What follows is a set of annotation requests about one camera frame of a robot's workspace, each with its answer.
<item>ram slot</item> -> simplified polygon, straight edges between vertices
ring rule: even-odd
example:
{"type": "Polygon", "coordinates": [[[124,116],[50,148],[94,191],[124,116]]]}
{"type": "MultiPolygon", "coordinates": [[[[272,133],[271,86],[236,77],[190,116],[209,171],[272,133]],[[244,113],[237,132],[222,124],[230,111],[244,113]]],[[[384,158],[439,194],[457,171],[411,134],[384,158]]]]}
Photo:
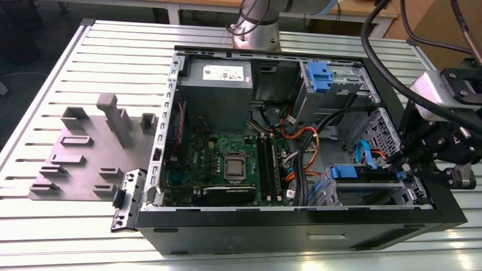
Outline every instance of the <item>ram slot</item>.
{"type": "Polygon", "coordinates": [[[265,149],[264,149],[264,138],[257,137],[256,148],[257,148],[257,172],[258,172],[258,183],[261,188],[261,199],[267,199],[269,196],[269,184],[267,177],[267,161],[265,161],[265,149]]]}
{"type": "Polygon", "coordinates": [[[271,154],[272,154],[272,160],[273,160],[273,184],[276,189],[276,200],[280,200],[280,182],[279,182],[279,160],[277,160],[277,145],[276,145],[276,139],[273,137],[273,134],[269,135],[271,138],[271,154]]]}
{"type": "Polygon", "coordinates": [[[272,154],[272,140],[271,138],[264,139],[264,153],[265,153],[265,168],[267,168],[267,181],[269,187],[269,196],[271,200],[276,200],[277,190],[276,190],[276,177],[275,177],[275,156],[272,154]]]}

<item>black hose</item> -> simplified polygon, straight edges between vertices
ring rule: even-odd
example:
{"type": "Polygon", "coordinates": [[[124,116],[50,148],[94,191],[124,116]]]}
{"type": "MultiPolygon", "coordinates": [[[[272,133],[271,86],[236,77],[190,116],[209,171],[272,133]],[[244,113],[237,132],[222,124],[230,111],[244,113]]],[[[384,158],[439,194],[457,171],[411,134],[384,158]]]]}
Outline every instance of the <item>black hose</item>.
{"type": "Polygon", "coordinates": [[[460,8],[459,8],[459,3],[456,0],[449,0],[449,4],[451,4],[451,10],[453,11],[456,22],[459,23],[459,26],[461,29],[461,33],[465,33],[465,32],[468,32],[468,26],[467,26],[465,20],[463,19],[463,15],[461,15],[460,8]]]}
{"type": "Polygon", "coordinates": [[[423,43],[423,44],[427,44],[427,45],[431,45],[431,46],[436,46],[436,47],[440,47],[440,48],[444,48],[444,49],[448,49],[448,50],[453,50],[453,51],[457,51],[457,52],[461,52],[464,54],[468,54],[471,55],[472,52],[469,51],[469,49],[467,48],[463,48],[460,46],[455,46],[455,45],[451,45],[451,44],[445,44],[445,43],[441,43],[441,42],[436,42],[436,41],[429,41],[429,40],[425,40],[420,37],[417,37],[415,35],[415,33],[412,32],[411,28],[409,28],[409,24],[408,24],[408,19],[407,19],[407,10],[405,10],[405,5],[404,5],[404,0],[400,0],[400,15],[401,15],[401,22],[403,22],[403,27],[404,27],[404,31],[407,32],[409,38],[419,42],[419,43],[423,43]]]}
{"type": "Polygon", "coordinates": [[[381,61],[379,60],[376,53],[368,42],[368,32],[369,25],[372,20],[375,19],[377,13],[380,12],[383,5],[387,4],[388,0],[381,0],[376,5],[373,11],[368,15],[361,27],[361,45],[364,52],[367,54],[368,59],[371,60],[377,72],[383,76],[384,80],[389,83],[389,85],[397,90],[397,92],[408,98],[413,103],[421,106],[424,109],[431,111],[435,115],[452,122],[453,124],[464,127],[472,133],[482,135],[482,126],[468,121],[455,113],[452,113],[448,109],[432,103],[429,100],[423,98],[419,94],[412,92],[403,83],[396,79],[396,77],[389,73],[388,69],[384,67],[381,61]]]}

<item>white table surface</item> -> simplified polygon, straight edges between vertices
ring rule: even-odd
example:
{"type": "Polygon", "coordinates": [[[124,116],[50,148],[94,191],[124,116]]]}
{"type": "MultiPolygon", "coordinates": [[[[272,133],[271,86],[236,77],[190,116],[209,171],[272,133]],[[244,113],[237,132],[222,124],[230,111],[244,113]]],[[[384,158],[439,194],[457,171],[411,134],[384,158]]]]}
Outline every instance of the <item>white table surface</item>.
{"type": "MultiPolygon", "coordinates": [[[[482,269],[482,190],[453,191],[468,223],[377,252],[161,256],[138,233],[109,232],[109,202],[26,199],[62,128],[66,106],[96,109],[114,93],[129,116],[157,113],[173,45],[229,47],[221,28],[96,21],[81,26],[0,153],[0,269],[109,270],[476,270],[482,269]]],[[[283,51],[364,56],[356,37],[281,33],[283,51]]],[[[431,63],[403,41],[372,40],[397,78],[409,84],[431,63]]],[[[480,177],[482,166],[473,166],[480,177]]]]}

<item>open computer tower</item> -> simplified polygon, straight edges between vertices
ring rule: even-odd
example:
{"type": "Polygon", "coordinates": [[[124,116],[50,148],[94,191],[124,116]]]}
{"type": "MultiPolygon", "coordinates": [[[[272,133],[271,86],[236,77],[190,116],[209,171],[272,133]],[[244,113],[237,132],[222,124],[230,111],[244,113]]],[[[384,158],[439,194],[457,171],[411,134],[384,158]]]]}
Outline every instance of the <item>open computer tower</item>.
{"type": "Polygon", "coordinates": [[[403,107],[367,59],[176,47],[166,88],[112,223],[162,254],[379,250],[465,222],[448,188],[384,169],[403,107]],[[284,138],[353,107],[372,109],[336,118],[317,146],[284,138]],[[297,202],[296,151],[304,164],[315,154],[297,202]]]}

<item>power cable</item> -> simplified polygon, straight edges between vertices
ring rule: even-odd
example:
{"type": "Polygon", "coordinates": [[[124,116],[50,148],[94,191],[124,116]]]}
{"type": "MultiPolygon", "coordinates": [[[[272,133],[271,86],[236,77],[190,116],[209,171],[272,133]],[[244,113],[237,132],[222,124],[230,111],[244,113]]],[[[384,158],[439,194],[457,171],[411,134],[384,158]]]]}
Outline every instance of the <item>power cable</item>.
{"type": "Polygon", "coordinates": [[[413,31],[409,28],[409,24],[408,24],[407,7],[405,7],[405,4],[404,4],[404,0],[400,0],[400,15],[401,15],[401,22],[403,22],[404,31],[407,32],[408,37],[413,41],[416,41],[419,43],[423,43],[423,44],[427,44],[427,45],[431,45],[431,46],[435,46],[435,47],[440,47],[440,48],[444,48],[444,49],[448,49],[448,50],[457,51],[457,52],[468,54],[468,55],[472,54],[472,52],[467,48],[463,48],[460,46],[455,46],[455,45],[451,45],[451,44],[445,44],[445,43],[441,43],[441,42],[429,41],[429,40],[425,40],[425,39],[423,39],[423,38],[420,38],[420,37],[417,37],[415,35],[413,31]]]}

